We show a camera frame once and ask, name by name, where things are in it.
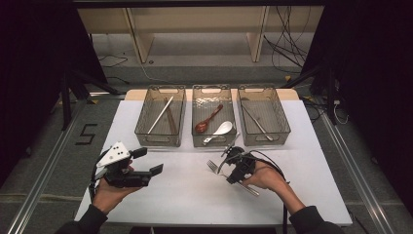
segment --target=wooden spoon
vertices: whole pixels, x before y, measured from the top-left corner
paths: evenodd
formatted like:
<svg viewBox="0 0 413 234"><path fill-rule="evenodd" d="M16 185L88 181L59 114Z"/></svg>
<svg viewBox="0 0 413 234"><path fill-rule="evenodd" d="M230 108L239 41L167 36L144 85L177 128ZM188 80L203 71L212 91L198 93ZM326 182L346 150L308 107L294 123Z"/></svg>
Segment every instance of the wooden spoon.
<svg viewBox="0 0 413 234"><path fill-rule="evenodd" d="M207 119L198 123L195 126L195 132L197 132L198 134L205 132L207 130L207 125L209 123L209 120L212 119L213 116L215 116L222 109L222 107L224 107L224 105L219 104L218 107L216 107L216 109L212 112L212 114L209 117L207 117Z"/></svg>

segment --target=metal fork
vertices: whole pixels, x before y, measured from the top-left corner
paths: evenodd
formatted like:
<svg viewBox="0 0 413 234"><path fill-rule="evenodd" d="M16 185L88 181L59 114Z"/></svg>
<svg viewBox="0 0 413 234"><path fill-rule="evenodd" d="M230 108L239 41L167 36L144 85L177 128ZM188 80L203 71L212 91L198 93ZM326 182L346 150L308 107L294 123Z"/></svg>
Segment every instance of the metal fork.
<svg viewBox="0 0 413 234"><path fill-rule="evenodd" d="M210 169L211 169L215 174L220 175L220 176L225 176L225 177L227 177L227 176L224 175L224 174L219 174L219 173L218 173L218 166L216 166L216 164L214 164L212 161L209 160L209 161L207 161L206 164L210 167ZM239 181L237 181L237 184L238 184L239 186L241 186L243 189L245 189L246 191L248 191L250 194L254 195L255 197L258 197L258 196L259 196L259 192L257 192L255 189L253 189L253 188L251 188L251 187L249 187L249 186L245 186L245 185L241 184Z"/></svg>

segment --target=white table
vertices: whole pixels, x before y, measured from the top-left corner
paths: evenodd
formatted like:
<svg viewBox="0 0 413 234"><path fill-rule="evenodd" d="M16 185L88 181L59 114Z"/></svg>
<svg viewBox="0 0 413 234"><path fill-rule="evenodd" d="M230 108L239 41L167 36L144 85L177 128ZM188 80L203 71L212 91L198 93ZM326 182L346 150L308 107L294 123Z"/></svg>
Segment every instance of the white table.
<svg viewBox="0 0 413 234"><path fill-rule="evenodd" d="M142 100L121 101L102 150L120 140L127 149L139 146L134 134ZM291 187L304 204L318 207L321 216L342 226L352 224L343 199L319 145L307 111L301 100L282 100L291 128L285 143L266 146L260 151L283 170ZM182 144L168 150L151 149L133 160L137 170L164 164L161 174L152 177L149 186L128 196L109 214L108 222L152 226L274 226L282 224L282 201L269 190L254 197L224 176L215 175L207 166L220 164L223 149L194 148L191 136L192 105L186 105ZM240 118L236 114L236 124ZM236 145L247 148L240 136ZM231 168L225 167L226 174ZM88 189L75 220L79 220L91 202Z"/></svg>

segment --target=black sleeve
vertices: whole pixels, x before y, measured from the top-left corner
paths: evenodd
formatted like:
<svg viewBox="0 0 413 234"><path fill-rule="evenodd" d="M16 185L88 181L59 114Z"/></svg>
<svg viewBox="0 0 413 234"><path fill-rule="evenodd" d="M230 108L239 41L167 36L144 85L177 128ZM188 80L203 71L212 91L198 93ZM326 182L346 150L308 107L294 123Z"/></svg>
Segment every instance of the black sleeve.
<svg viewBox="0 0 413 234"><path fill-rule="evenodd" d="M93 205L79 221L70 221L60 227L56 234L92 234L98 233L100 226L107 220L107 216Z"/></svg>
<svg viewBox="0 0 413 234"><path fill-rule="evenodd" d="M289 220L298 234L340 234L344 231L334 223L324 221L315 206L306 207L293 214Z"/></svg>

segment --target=transparent gray basket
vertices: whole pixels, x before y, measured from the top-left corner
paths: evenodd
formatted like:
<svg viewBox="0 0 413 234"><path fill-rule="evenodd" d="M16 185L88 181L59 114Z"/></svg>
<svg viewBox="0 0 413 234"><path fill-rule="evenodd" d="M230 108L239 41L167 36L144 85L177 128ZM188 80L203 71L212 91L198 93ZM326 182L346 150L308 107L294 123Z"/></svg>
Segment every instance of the transparent gray basket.
<svg viewBox="0 0 413 234"><path fill-rule="evenodd" d="M171 97L168 108L154 125ZM184 86L150 86L134 130L140 145L180 146L185 105Z"/></svg>
<svg viewBox="0 0 413 234"><path fill-rule="evenodd" d="M240 85L237 99L245 146L285 144L291 129L273 84Z"/></svg>
<svg viewBox="0 0 413 234"><path fill-rule="evenodd" d="M195 126L204 121L222 104L222 109L209 121L205 132L199 134ZM213 133L225 121L233 124L231 131L224 135L214 136ZM192 96L192 138L195 147L226 146L234 140L237 133L235 125L234 106L229 85L195 85ZM204 144L207 137L214 137Z"/></svg>

